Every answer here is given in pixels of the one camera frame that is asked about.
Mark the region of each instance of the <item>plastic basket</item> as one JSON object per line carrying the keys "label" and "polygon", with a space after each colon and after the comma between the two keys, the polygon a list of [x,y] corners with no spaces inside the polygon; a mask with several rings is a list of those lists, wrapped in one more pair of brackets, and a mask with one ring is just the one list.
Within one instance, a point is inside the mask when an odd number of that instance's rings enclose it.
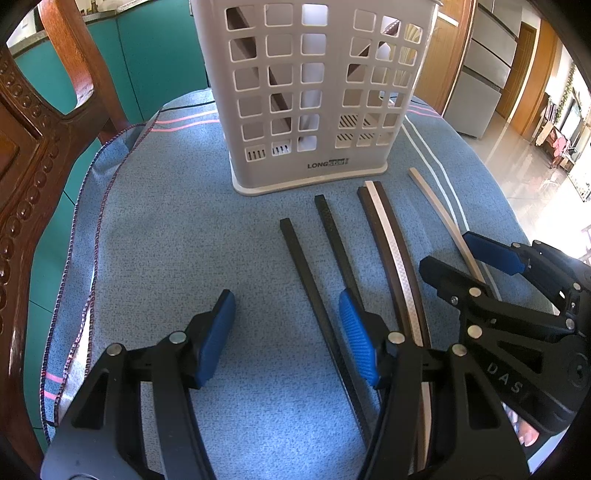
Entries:
{"label": "plastic basket", "polygon": [[191,1],[238,192],[387,169],[438,2]]}

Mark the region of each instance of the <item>teal cabinet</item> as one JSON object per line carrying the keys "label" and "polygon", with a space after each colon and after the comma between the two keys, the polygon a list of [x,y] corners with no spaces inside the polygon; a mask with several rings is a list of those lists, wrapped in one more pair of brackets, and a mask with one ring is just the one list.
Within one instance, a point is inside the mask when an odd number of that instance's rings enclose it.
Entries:
{"label": "teal cabinet", "polygon": [[31,424],[34,429],[41,428],[41,413],[39,408],[39,380],[41,377],[41,363],[49,327],[51,312],[29,302],[29,316],[27,326],[27,345],[25,347],[25,378],[23,390],[25,403]]}
{"label": "teal cabinet", "polygon": [[207,88],[188,0],[155,0],[117,16],[129,77],[144,119],[170,100]]}
{"label": "teal cabinet", "polygon": [[53,312],[70,244],[74,204],[64,194],[43,232],[31,270],[29,300]]}

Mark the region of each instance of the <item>white stripe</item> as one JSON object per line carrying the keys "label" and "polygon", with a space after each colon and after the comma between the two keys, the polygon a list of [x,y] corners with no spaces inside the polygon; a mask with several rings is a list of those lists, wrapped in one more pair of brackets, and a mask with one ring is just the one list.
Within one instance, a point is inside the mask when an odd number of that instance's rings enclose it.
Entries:
{"label": "white stripe", "polygon": [[462,204],[460,203],[460,199],[457,197],[456,190],[452,186],[452,183],[450,182],[449,177],[447,176],[447,172],[445,171],[445,168],[443,168],[443,165],[441,164],[441,162],[439,161],[439,159],[435,156],[435,154],[433,153],[433,150],[431,150],[431,148],[429,148],[429,145],[427,145],[427,142],[425,142],[425,139],[418,132],[417,127],[414,126],[414,123],[412,123],[408,119],[408,117],[406,115],[404,116],[404,118],[407,120],[407,122],[413,128],[413,130],[417,134],[419,140],[421,142],[423,142],[423,145],[425,145],[425,148],[427,149],[427,151],[429,152],[429,154],[431,155],[431,157],[433,158],[433,160],[435,160],[435,162],[437,163],[437,165],[439,165],[439,168],[443,172],[443,176],[445,177],[445,180],[446,180],[447,184],[449,185],[450,190],[452,191],[452,195],[456,199],[457,206],[460,208],[460,213],[462,214],[462,220],[464,220],[464,225],[466,226],[466,230],[469,230],[469,228],[468,228],[468,220],[466,220],[466,214],[464,213],[464,209],[462,208]]}
{"label": "white stripe", "polygon": [[447,196],[447,193],[445,193],[445,190],[443,190],[443,186],[441,185],[439,178],[435,174],[435,170],[433,170],[433,167],[431,165],[429,165],[429,162],[427,161],[427,159],[423,155],[423,152],[421,152],[418,149],[417,144],[414,142],[414,140],[408,134],[408,131],[406,130],[406,127],[404,126],[404,124],[402,124],[402,130],[404,130],[404,133],[406,133],[407,138],[409,139],[410,143],[413,145],[414,149],[417,151],[418,155],[421,157],[424,164],[427,166],[427,168],[431,172],[431,175],[433,175],[433,179],[435,179],[435,183],[437,183],[437,187],[439,187],[439,191],[441,192],[441,194],[443,195],[443,198],[445,199],[445,201],[447,203],[447,206],[449,208],[449,212],[451,213],[452,218],[453,218],[453,222],[456,224],[456,226],[458,228],[460,228],[459,225],[457,224],[456,212],[453,211],[452,204],[449,201],[449,197]]}
{"label": "white stripe", "polygon": [[392,258],[394,259],[394,265],[396,266],[396,272],[398,273],[398,278],[400,279],[400,285],[404,294],[404,303],[406,304],[408,310],[408,318],[410,320],[414,343],[416,343],[418,346],[423,346],[421,327],[418,323],[417,306],[414,304],[413,291],[411,290],[410,283],[408,282],[406,268],[404,267],[402,255],[400,253],[400,249],[398,248],[398,244],[396,243],[392,226],[390,225],[388,215],[386,215],[386,210],[384,210],[382,200],[379,197],[374,183],[372,181],[366,181],[365,186],[367,187],[369,195],[374,203],[375,210],[378,212],[379,221],[382,224],[382,229],[384,230],[384,234],[388,240],[390,252],[392,253]]}
{"label": "white stripe", "polygon": [[[437,165],[439,165],[439,168],[443,172],[443,176],[446,179],[447,185],[449,186],[450,190],[452,191],[453,197],[456,199],[457,206],[459,207],[460,213],[462,214],[462,220],[464,221],[464,226],[466,227],[466,231],[467,232],[470,231],[470,226],[468,225],[468,220],[466,219],[466,214],[464,213],[464,208],[462,208],[462,204],[460,203],[460,199],[457,197],[456,190],[454,189],[454,187],[453,187],[453,185],[452,185],[452,183],[451,183],[451,181],[449,179],[449,176],[447,176],[446,169],[443,167],[443,165],[441,164],[441,162],[439,161],[439,159],[435,156],[435,154],[433,153],[433,150],[431,150],[431,148],[429,147],[429,145],[427,145],[427,142],[425,142],[425,139],[423,138],[423,136],[418,132],[417,127],[414,126],[414,124],[409,120],[409,118],[406,115],[404,116],[404,118],[411,125],[411,127],[414,130],[414,132],[417,134],[417,136],[421,140],[421,142],[423,142],[423,145],[425,146],[425,148],[427,149],[427,151],[429,152],[429,154],[432,156],[433,160],[435,160],[435,162],[437,162]],[[435,172],[431,168],[429,168],[429,170],[431,170],[431,173],[433,174],[434,177],[437,177],[435,175]],[[452,210],[452,216],[454,217],[454,220],[455,220],[456,217],[455,217],[455,215],[453,215],[453,209],[452,209],[452,206],[449,204],[449,201],[447,202],[447,204],[448,204],[449,208]],[[490,284],[492,286],[492,289],[495,292],[496,298],[498,300],[502,301],[501,292],[499,291],[499,287],[497,287],[497,285],[496,285],[495,279],[492,277],[491,271],[488,269],[488,266],[485,263],[480,262],[480,264],[484,268],[484,271],[486,273],[486,276],[490,280]]]}

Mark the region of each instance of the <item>silver pin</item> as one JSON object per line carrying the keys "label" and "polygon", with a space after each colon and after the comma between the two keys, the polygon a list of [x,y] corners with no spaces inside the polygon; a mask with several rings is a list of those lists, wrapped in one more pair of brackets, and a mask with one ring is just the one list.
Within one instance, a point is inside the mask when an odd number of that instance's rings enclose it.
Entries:
{"label": "silver pin", "polygon": [[390,332],[388,334],[388,342],[393,343],[394,345],[400,345],[401,343],[404,343],[405,340],[405,336],[400,332]]}
{"label": "silver pin", "polygon": [[183,343],[186,339],[187,339],[187,335],[185,335],[185,332],[173,332],[168,337],[168,340],[170,340],[170,343],[174,343],[175,345],[178,345],[179,343]]}
{"label": "silver pin", "polygon": [[107,355],[117,356],[123,351],[123,347],[119,343],[112,343],[107,347]]}
{"label": "silver pin", "polygon": [[468,335],[474,340],[479,339],[482,336],[482,329],[478,325],[470,325],[468,327]]}
{"label": "silver pin", "polygon": [[466,356],[468,350],[466,350],[466,347],[461,343],[456,343],[454,346],[452,346],[452,352],[457,356]]}

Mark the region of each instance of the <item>tiled floor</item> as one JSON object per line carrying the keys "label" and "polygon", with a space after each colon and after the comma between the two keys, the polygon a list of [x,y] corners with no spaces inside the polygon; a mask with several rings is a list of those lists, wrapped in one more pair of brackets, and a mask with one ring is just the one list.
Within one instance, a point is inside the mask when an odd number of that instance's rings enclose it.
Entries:
{"label": "tiled floor", "polygon": [[585,254],[581,230],[591,225],[591,202],[582,202],[564,170],[549,168],[544,151],[496,113],[481,140],[464,140],[500,185],[530,241],[576,258]]}

